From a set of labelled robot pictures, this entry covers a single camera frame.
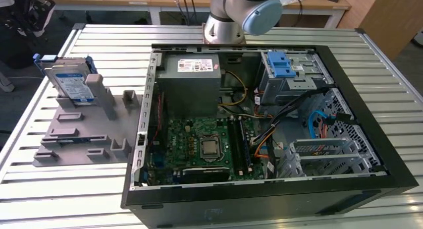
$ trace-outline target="black cable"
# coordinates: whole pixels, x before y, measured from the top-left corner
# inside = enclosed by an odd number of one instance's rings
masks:
[[[301,0],[296,0],[299,2],[299,12],[297,12],[297,17],[296,17],[296,22],[291,27],[296,27],[301,18],[303,18],[303,3]]]
[[[188,24],[188,26],[189,26],[189,25],[191,25],[191,21],[189,21],[189,10],[188,10],[188,5],[187,5],[187,0],[184,0],[184,5],[185,5],[187,17],[188,17],[187,24]]]
[[[0,134],[8,134],[8,135],[10,135],[10,134],[12,134],[12,131],[0,130]]]
[[[191,0],[191,3],[192,3],[192,9],[193,9],[193,17],[196,19],[196,24],[199,23],[199,20],[197,20],[197,11],[196,11],[196,5],[193,4],[193,0]]]
[[[173,1],[175,1],[175,4],[176,4],[177,8],[179,8],[180,14],[183,15],[183,18],[187,20],[188,18],[185,17],[185,14],[184,14],[183,9],[181,9],[181,7],[180,7],[180,2],[179,2],[179,0],[173,0]]]
[[[321,87],[316,90],[308,90],[305,93],[303,93],[300,96],[297,96],[295,99],[292,99],[279,110],[279,112],[275,114],[275,116],[271,119],[269,127],[268,129],[255,138],[255,141],[261,139],[264,136],[269,134],[273,128],[276,128],[277,124],[280,123],[280,118],[288,115],[289,112],[292,112],[295,109],[297,109],[299,105],[303,103],[303,101],[316,94],[325,93],[332,86]]]

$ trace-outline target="floor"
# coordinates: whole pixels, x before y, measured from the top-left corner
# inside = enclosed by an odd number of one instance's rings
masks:
[[[145,24],[148,23],[146,12],[132,11],[92,11],[89,12],[92,22],[94,24]],[[200,24],[207,19],[205,13],[199,13],[196,23]],[[54,12],[49,25],[42,35],[41,43],[33,47],[33,52],[45,54],[56,54],[61,48],[65,38],[70,32],[74,23],[85,23],[85,14],[82,11],[61,11]],[[180,25],[181,15],[175,12],[161,13],[162,25]],[[4,35],[0,30],[2,40],[0,38],[0,47],[4,47]],[[401,51],[400,55],[393,61],[393,64],[407,77],[411,84],[417,91],[423,94],[423,48],[408,44]],[[0,90],[0,149],[8,139],[6,132],[10,132],[18,121],[18,118],[26,108],[32,95],[41,82],[41,73],[34,66],[22,69],[10,69],[0,61],[0,71],[6,77],[12,77],[10,81],[14,85],[14,91],[4,93]]]

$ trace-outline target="white table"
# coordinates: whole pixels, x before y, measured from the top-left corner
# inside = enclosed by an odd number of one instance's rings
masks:
[[[249,44],[327,45],[405,164],[423,184],[423,99],[367,35],[355,30],[275,28],[245,35]],[[113,93],[142,94],[149,45],[201,43],[201,28],[86,25],[72,30],[61,57],[89,54]],[[125,164],[36,168],[32,157],[54,114],[57,92],[44,79],[0,153],[1,229],[142,229],[120,209]],[[411,229],[423,225],[423,186],[384,197],[344,215],[219,225],[264,229]]]

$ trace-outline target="circuit board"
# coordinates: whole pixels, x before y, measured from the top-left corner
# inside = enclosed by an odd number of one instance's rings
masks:
[[[229,168],[229,181],[263,179],[263,166],[260,161],[253,161],[251,171],[239,175],[233,171],[233,158],[231,150],[231,141],[228,134],[228,119],[170,119],[166,132],[166,151],[164,153],[162,167],[154,171],[154,178],[160,184],[175,184],[172,181],[172,169],[188,167],[225,167]],[[253,124],[249,118],[243,119],[245,139],[255,136]],[[217,144],[213,154],[209,158],[204,154],[205,148],[211,142]]]

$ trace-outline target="wire bundle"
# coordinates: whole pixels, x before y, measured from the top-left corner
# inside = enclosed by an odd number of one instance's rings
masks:
[[[293,100],[291,100],[279,110],[279,112],[276,113],[276,115],[272,117],[271,122],[269,122],[269,127],[268,129],[255,138],[255,142],[260,139],[263,139],[260,141],[259,147],[256,149],[255,152],[255,157],[265,157],[265,155],[260,155],[259,151],[260,151],[260,147],[263,146],[265,140],[269,138],[269,136],[272,135],[272,133],[276,130],[276,126],[280,123],[280,120],[283,117],[285,117],[288,115],[289,112],[292,112],[293,110],[297,109],[299,105],[304,102],[304,100],[311,97],[312,95],[316,94],[321,94],[325,93],[329,90],[331,87],[323,87],[319,88],[316,90],[309,90],[305,93],[303,93],[300,96],[297,96]]]
[[[184,12],[183,12],[183,9],[181,9],[181,7],[180,7],[180,2],[179,2],[179,0],[173,0],[173,2],[175,2],[176,6],[177,6],[177,8],[179,8],[179,11],[180,11],[180,14],[183,15],[183,18],[185,19],[187,25],[189,26],[189,25],[191,25],[191,18],[192,18],[192,16],[189,15],[187,0],[184,0],[184,6],[185,6],[187,14],[184,14]],[[192,9],[193,9],[193,17],[195,17],[196,23],[199,23],[196,5],[195,5],[193,0],[191,0],[191,4],[192,4]]]

